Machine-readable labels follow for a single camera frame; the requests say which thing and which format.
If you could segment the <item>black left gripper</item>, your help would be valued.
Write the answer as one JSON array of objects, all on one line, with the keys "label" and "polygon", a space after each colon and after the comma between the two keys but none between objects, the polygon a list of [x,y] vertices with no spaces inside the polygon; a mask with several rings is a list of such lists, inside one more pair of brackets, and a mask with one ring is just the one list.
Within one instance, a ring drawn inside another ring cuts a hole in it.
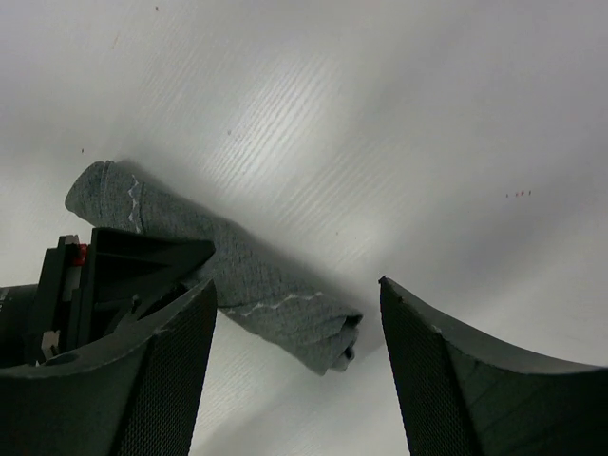
[{"label": "black left gripper", "polygon": [[142,318],[214,254],[209,240],[95,228],[46,250],[39,281],[1,289],[1,364],[41,365]]}]

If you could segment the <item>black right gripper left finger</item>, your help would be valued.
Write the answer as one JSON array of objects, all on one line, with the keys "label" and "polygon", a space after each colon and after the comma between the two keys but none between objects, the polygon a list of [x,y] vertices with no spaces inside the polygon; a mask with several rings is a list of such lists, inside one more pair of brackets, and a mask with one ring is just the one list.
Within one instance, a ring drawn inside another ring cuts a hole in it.
[{"label": "black right gripper left finger", "polygon": [[216,318],[208,281],[43,365],[3,369],[2,454],[188,454]]}]

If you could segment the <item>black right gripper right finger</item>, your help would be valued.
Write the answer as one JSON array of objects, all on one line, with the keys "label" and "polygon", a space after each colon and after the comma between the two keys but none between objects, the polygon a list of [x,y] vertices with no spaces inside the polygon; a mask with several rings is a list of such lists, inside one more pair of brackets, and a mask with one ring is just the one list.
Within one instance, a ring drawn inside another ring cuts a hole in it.
[{"label": "black right gripper right finger", "polygon": [[606,454],[606,368],[517,347],[379,284],[410,454]]}]

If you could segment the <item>grey cloth napkin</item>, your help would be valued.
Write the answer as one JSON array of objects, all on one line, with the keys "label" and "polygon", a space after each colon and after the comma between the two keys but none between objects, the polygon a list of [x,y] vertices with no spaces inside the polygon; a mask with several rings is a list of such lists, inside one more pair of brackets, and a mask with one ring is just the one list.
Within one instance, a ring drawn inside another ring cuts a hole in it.
[{"label": "grey cloth napkin", "polygon": [[92,163],[69,188],[65,207],[95,227],[212,241],[214,254],[183,279],[184,287],[213,281],[223,314],[319,375],[345,371],[353,360],[363,318],[358,310],[277,266],[229,221],[162,190],[125,163]]}]

